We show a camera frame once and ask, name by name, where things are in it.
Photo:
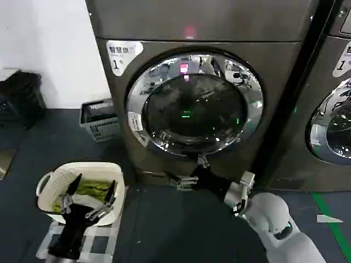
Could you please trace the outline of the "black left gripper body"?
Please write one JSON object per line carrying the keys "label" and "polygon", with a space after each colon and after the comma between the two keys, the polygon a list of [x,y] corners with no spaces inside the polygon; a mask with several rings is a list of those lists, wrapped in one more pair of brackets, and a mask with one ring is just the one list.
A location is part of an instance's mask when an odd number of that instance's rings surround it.
{"label": "black left gripper body", "polygon": [[69,208],[70,212],[63,214],[63,231],[48,253],[57,258],[78,260],[84,233],[88,227],[95,224],[95,221],[86,218],[86,214],[93,211],[93,208],[80,204],[72,204]]}

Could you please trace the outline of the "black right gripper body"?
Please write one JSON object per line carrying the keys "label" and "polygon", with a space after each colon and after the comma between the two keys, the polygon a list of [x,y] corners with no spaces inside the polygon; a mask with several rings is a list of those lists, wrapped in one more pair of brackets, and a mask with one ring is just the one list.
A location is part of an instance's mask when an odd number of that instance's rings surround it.
{"label": "black right gripper body", "polygon": [[192,177],[197,177],[197,183],[192,186],[193,190],[207,190],[224,201],[225,195],[230,188],[232,181],[227,178],[216,176],[210,167],[197,166],[191,173]]}

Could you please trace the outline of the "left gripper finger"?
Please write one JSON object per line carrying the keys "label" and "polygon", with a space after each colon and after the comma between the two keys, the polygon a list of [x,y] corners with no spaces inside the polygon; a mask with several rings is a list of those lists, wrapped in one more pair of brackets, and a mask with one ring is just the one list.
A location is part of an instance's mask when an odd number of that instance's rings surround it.
{"label": "left gripper finger", "polygon": [[100,220],[112,211],[112,206],[115,201],[115,186],[116,181],[113,180],[105,196],[104,203],[87,213],[85,219],[90,221]]}
{"label": "left gripper finger", "polygon": [[82,173],[80,173],[74,179],[74,181],[69,184],[65,194],[61,197],[61,202],[62,202],[61,213],[62,214],[69,214],[69,213],[71,213],[70,206],[73,204],[72,196],[75,194],[81,179],[82,179]]}

